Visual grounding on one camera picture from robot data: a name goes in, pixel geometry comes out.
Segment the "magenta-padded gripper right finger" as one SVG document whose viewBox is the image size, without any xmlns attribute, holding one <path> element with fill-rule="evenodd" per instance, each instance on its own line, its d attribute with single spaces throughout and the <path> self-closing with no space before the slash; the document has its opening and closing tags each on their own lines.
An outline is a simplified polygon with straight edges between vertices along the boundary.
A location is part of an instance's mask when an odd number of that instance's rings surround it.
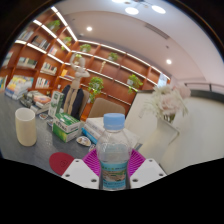
<svg viewBox="0 0 224 224">
<path fill-rule="evenodd" d="M 140 188 L 166 176 L 165 171 L 152 159 L 146 159 L 137 150 L 132 150 L 127 166 L 129 186 Z"/>
</svg>

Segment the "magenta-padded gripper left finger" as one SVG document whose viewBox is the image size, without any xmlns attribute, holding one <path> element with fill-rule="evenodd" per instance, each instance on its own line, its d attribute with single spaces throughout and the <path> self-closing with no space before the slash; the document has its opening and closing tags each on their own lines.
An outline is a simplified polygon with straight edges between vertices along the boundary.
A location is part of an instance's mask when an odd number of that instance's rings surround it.
<svg viewBox="0 0 224 224">
<path fill-rule="evenodd" d="M 62 177 L 81 187 L 98 189 L 100 163 L 96 150 L 90 151 L 83 159 L 74 159 Z"/>
</svg>

